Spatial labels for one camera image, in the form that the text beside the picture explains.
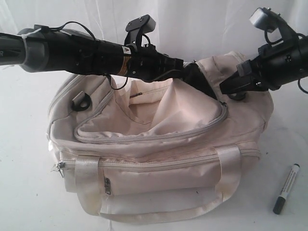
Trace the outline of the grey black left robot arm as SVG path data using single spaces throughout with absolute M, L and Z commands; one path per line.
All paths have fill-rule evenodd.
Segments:
M 95 38 L 90 30 L 81 33 L 60 27 L 36 25 L 18 35 L 1 33 L 1 65 L 19 65 L 25 71 L 66 71 L 79 75 L 116 75 L 151 83 L 180 79 L 202 93 L 215 93 L 196 63 L 185 63 L 159 53 L 142 39 L 155 26 L 126 28 L 124 44 Z

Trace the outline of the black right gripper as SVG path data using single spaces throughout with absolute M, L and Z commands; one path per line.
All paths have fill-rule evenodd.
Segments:
M 268 50 L 237 65 L 237 72 L 219 84 L 222 94 L 278 90 L 303 78 L 303 43 Z

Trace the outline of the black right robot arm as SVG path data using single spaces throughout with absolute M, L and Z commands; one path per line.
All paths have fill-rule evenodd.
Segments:
M 265 44 L 254 59 L 236 66 L 237 71 L 219 85 L 222 94 L 278 90 L 308 76 L 308 38 L 295 38 L 276 46 Z

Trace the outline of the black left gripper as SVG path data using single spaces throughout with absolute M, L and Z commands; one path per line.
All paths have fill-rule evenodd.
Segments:
M 182 59 L 171 58 L 159 53 L 155 45 L 136 46 L 130 44 L 129 60 L 126 64 L 126 77 L 140 79 L 144 82 L 164 81 L 178 78 L 207 96 L 216 99 L 216 94 L 200 70 L 197 63 L 184 63 Z

